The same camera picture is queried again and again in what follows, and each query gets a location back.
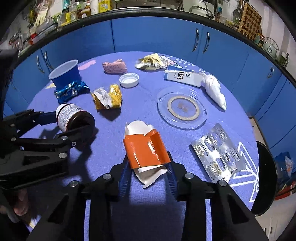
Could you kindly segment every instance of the transparent round lid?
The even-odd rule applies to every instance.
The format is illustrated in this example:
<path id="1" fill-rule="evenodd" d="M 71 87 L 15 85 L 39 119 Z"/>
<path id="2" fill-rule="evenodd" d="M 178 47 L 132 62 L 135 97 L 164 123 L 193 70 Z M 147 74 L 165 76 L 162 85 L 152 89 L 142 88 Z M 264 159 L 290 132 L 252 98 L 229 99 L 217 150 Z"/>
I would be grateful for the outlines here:
<path id="1" fill-rule="evenodd" d="M 196 129 L 207 119 L 207 111 L 196 91 L 184 87 L 169 87 L 157 97 L 162 118 L 172 126 Z"/>

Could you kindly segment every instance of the black countertop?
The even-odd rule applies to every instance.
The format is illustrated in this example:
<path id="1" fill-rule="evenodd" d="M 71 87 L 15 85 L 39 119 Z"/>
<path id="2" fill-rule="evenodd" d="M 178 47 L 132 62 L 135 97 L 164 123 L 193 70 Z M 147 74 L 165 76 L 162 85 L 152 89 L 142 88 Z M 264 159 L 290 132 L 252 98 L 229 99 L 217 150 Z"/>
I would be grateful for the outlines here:
<path id="1" fill-rule="evenodd" d="M 103 22 L 111 19 L 116 18 L 127 18 L 127 17 L 141 17 L 141 16 L 150 16 L 150 17 L 167 17 L 167 18 L 177 18 L 177 19 L 183 19 L 188 20 L 191 22 L 201 23 L 205 26 L 208 26 L 210 28 L 217 29 L 221 32 L 227 33 L 231 35 L 232 37 L 244 42 L 245 44 L 249 45 L 253 49 L 257 50 L 259 53 L 261 53 L 263 56 L 265 56 L 269 61 L 271 61 L 277 68 L 281 70 L 281 72 L 287 77 L 287 79 L 296 87 L 296 81 L 292 77 L 292 75 L 284 68 L 279 66 L 279 64 L 261 47 L 259 47 L 257 44 L 255 44 L 250 39 L 246 38 L 239 32 L 235 31 L 234 29 L 218 23 L 214 20 L 185 12 L 175 9 L 169 9 L 169 8 L 161 8 L 161 7 L 129 7 L 129 8 L 120 8 L 115 9 L 111 11 L 107 11 L 104 13 L 99 13 L 96 15 L 92 15 L 90 17 L 80 19 L 76 22 L 70 23 L 66 26 L 61 27 L 60 29 L 53 31 L 52 33 L 48 34 L 45 38 L 39 40 L 37 43 L 32 45 L 26 52 L 24 52 L 19 58 L 17 65 L 19 65 L 21 62 L 23 62 L 28 56 L 30 56 L 32 53 L 37 51 L 38 49 L 42 48 L 43 46 L 47 45 L 51 41 L 67 34 L 72 31 L 75 31 L 79 28 L 85 27 L 87 25 L 91 25 L 98 22 Z"/>

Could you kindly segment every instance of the blue wrapper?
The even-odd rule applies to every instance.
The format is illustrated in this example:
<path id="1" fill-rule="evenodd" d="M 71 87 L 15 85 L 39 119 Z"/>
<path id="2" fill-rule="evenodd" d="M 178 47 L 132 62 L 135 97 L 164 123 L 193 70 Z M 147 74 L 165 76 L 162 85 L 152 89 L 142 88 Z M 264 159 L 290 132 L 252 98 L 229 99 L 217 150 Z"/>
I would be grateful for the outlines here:
<path id="1" fill-rule="evenodd" d="M 84 81 L 73 81 L 64 88 L 56 88 L 54 91 L 59 104 L 67 103 L 73 97 L 86 93 L 90 93 L 90 90 Z"/>

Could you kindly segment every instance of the blue plastic container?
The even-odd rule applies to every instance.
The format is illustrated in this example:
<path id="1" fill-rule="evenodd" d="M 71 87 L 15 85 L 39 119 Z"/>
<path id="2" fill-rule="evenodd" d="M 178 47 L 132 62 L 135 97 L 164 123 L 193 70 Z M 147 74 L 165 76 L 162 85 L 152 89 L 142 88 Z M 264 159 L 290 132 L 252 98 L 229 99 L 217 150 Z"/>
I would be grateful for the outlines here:
<path id="1" fill-rule="evenodd" d="M 48 76 L 57 88 L 63 88 L 73 81 L 80 80 L 78 60 L 73 59 L 56 67 Z"/>

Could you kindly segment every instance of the round table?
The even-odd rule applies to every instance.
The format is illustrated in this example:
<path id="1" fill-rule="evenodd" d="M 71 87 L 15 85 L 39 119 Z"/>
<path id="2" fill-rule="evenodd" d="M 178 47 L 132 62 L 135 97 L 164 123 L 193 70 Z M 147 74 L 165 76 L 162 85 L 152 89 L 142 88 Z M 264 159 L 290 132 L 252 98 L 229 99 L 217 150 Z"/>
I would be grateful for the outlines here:
<path id="1" fill-rule="evenodd" d="M 148 52 L 120 52 L 98 56 L 80 63 L 80 75 L 91 91 L 105 87 L 109 91 L 111 84 L 119 85 L 119 75 L 105 74 L 102 63 L 113 62 L 117 59 L 125 61 L 128 72 L 139 75 L 139 84 L 133 88 L 122 88 L 123 102 L 121 110 L 107 110 L 97 112 L 90 94 L 83 94 L 73 98 L 69 103 L 75 103 L 90 112 L 96 121 L 99 132 L 89 148 L 83 152 L 76 148 L 71 149 L 69 175 L 38 186 L 29 188 L 29 197 L 32 206 L 38 214 L 52 203 L 63 186 L 71 180 L 87 183 L 95 180 L 111 167 L 121 163 L 126 154 L 123 138 L 126 123 L 135 120 L 152 124 L 160 133 L 167 151 L 172 155 L 174 162 L 182 163 L 188 172 L 192 172 L 202 180 L 210 181 L 197 155 L 190 147 L 193 140 L 197 140 L 219 122 L 228 133 L 232 142 L 238 148 L 242 160 L 246 163 L 246 170 L 234 175 L 229 184 L 233 187 L 246 206 L 251 209 L 258 192 L 259 157 L 257 144 L 252 126 L 242 107 L 221 84 L 221 93 L 225 95 L 227 110 L 223 111 L 205 92 L 204 88 L 197 88 L 185 84 L 164 80 L 164 71 L 142 71 L 134 67 L 137 59 Z M 167 56 L 183 68 L 196 72 L 205 72 L 199 67 L 184 60 Z M 181 130 L 167 124 L 157 110 L 158 93 L 169 86 L 183 86 L 194 89 L 201 97 L 201 102 L 207 110 L 207 120 L 198 129 Z M 45 87 L 29 105 L 35 111 L 55 111 L 58 102 L 53 94 L 54 88 Z M 37 126 L 27 132 L 24 137 L 53 138 L 60 130 L 56 124 Z M 180 241 L 184 215 L 185 202 L 176 202 L 170 193 L 166 175 L 162 175 L 147 189 L 132 174 L 129 197 L 122 202 L 112 205 L 112 223 L 115 240 L 170 240 Z M 207 240 L 212 240 L 210 203 L 207 207 Z M 89 202 L 86 208 L 86 220 L 89 218 Z M 85 223 L 85 240 L 88 240 L 88 223 Z"/>

